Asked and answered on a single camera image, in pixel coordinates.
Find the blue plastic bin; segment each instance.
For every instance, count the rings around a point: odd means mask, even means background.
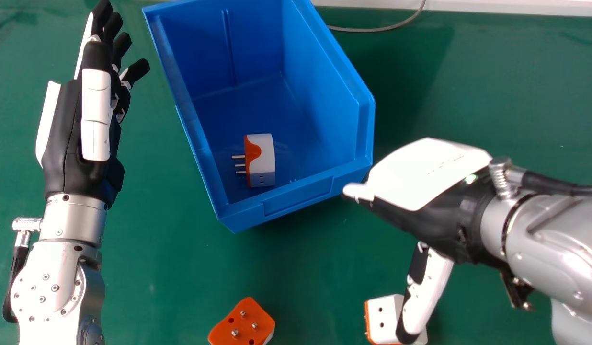
[[[232,232],[361,181],[375,101],[309,0],[187,0],[143,9],[213,209]],[[271,133],[276,185],[248,188],[232,155]]]

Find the robotic hand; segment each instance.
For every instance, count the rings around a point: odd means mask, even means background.
[[[499,270],[515,308],[532,310],[533,290],[549,296],[558,345],[592,345],[592,186],[425,138],[385,157],[366,183],[343,194],[419,240],[404,301],[367,301],[371,343],[420,343],[452,267],[469,262]]]
[[[122,25],[110,2],[101,0],[88,17],[74,79],[47,87],[36,141],[45,214],[13,221],[2,308],[6,321],[19,324],[20,345],[104,344],[99,248],[106,212],[124,180],[117,151],[130,88],[149,72],[149,62],[140,59],[118,74],[132,44],[127,33],[115,38]],[[33,233],[38,241],[28,253]]]

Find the plug adapter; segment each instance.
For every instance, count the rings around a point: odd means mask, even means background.
[[[403,295],[395,294],[364,302],[366,318],[366,337],[374,345],[401,345],[396,336],[396,328],[403,306]],[[426,345],[426,329],[421,332],[415,345]]]
[[[250,188],[274,186],[274,142],[270,133],[244,136],[244,155],[233,155],[234,160],[244,163],[234,164],[237,174],[244,174]]]
[[[252,297],[234,307],[209,333],[211,345],[266,345],[274,335],[274,319]]]

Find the green table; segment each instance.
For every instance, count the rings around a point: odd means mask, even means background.
[[[34,157],[49,79],[72,77],[94,1],[0,1],[0,309],[16,216],[40,216]],[[272,345],[364,345],[364,300],[402,293],[415,240],[330,199],[234,235],[215,219],[140,7],[115,8],[151,62],[121,140],[124,189],[105,232],[103,327],[114,345],[201,345],[243,297],[276,319]],[[379,26],[401,11],[320,9]],[[375,159],[423,136],[507,154],[592,183],[592,18],[424,13],[404,29],[336,37],[377,101]],[[550,307],[512,310],[497,273],[458,266],[428,325],[432,345],[549,344]],[[0,316],[0,345],[17,341]]]

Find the orange plug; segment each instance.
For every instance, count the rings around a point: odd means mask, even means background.
[[[218,323],[208,341],[211,345],[266,345],[274,334],[274,320],[252,297],[247,297]]]

